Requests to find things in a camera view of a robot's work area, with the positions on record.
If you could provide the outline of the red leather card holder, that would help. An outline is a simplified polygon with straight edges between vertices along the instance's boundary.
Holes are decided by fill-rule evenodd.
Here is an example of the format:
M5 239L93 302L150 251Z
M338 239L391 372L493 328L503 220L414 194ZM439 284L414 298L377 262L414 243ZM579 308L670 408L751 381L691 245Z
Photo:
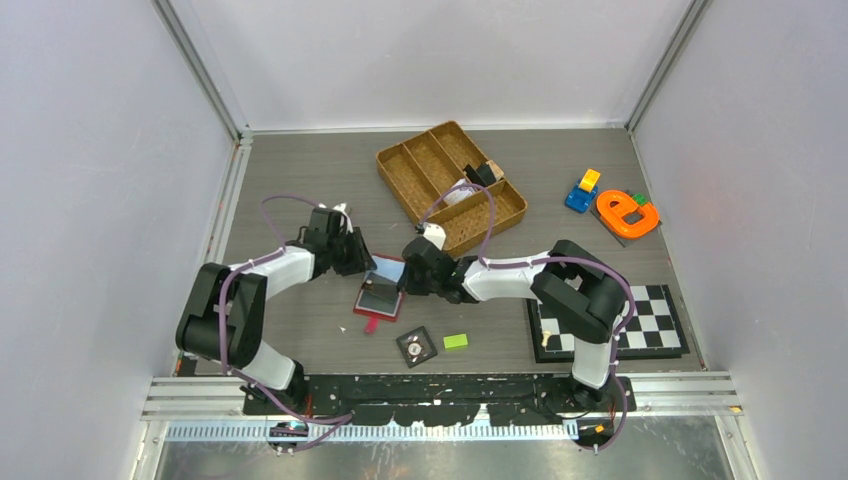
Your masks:
M368 270L353 306L355 314L367 317L366 334L374 334L381 321L396 322L404 300L400 280L405 263L402 259L373 254L375 268Z

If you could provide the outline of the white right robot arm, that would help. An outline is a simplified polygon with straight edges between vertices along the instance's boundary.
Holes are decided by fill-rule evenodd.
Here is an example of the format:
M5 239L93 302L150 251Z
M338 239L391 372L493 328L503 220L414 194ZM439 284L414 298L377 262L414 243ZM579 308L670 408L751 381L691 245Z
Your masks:
M494 299L535 300L574 337L570 395L584 410L596 410L611 395L620 331L636 312L628 282L570 240L548 252L515 259L454 259L432 241L417 237L403 250L402 291L435 294L451 304Z

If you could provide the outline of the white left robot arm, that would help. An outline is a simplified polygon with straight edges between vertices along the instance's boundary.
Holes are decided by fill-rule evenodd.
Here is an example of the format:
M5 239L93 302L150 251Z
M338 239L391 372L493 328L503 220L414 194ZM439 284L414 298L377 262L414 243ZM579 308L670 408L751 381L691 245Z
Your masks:
M318 205L297 238L277 251L241 264L202 265L176 329L176 346L246 376L249 392L268 394L280 412L296 413L308 395L304 368L264 341L267 300L328 271L350 276L374 266L346 204Z

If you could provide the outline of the black VIP card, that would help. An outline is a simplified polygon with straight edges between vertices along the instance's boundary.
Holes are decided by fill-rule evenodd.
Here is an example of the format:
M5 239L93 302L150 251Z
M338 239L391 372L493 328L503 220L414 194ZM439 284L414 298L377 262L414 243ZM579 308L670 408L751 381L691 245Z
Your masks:
M483 187L489 187L497 182L493 178L492 173L487 167L486 163L483 163L478 167L473 167L472 165L467 164L463 168L465 176L471 183Z
M397 283L376 272L369 272L362 284L365 302L374 308L393 307L399 299Z

